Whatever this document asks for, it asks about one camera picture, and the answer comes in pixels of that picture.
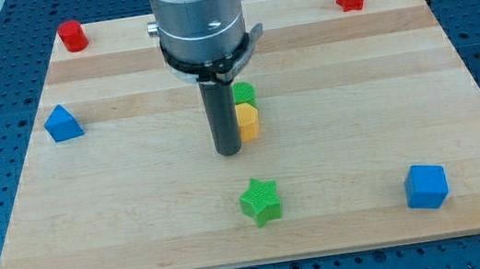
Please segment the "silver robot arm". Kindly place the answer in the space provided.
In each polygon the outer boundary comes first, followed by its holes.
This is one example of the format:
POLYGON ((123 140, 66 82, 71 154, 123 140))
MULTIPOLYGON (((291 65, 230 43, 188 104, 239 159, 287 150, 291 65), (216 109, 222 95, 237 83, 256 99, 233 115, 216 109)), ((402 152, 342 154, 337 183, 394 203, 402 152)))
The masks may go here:
POLYGON ((231 156, 241 148, 232 83, 251 60, 263 25, 246 29, 242 0, 149 0, 157 37, 172 74, 198 85, 215 149, 231 156))

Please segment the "black clamp mount ring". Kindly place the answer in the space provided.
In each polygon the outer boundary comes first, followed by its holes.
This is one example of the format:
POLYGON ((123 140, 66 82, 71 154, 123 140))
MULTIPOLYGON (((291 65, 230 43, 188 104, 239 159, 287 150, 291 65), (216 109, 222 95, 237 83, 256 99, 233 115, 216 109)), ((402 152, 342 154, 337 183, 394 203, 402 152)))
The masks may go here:
POLYGON ((226 84, 242 72, 251 60, 257 41, 263 36, 263 24, 257 23, 250 32, 244 32, 238 47, 224 58, 203 63, 187 63, 172 54, 160 44, 162 55, 172 74, 190 84, 226 84))

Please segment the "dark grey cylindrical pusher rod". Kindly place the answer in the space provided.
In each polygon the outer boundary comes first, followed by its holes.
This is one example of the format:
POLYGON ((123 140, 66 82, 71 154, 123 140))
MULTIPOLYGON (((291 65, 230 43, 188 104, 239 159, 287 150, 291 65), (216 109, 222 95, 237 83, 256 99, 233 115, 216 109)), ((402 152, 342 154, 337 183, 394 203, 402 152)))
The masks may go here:
POLYGON ((200 84, 215 149, 221 156, 235 155, 240 151, 240 128, 230 85, 200 84))

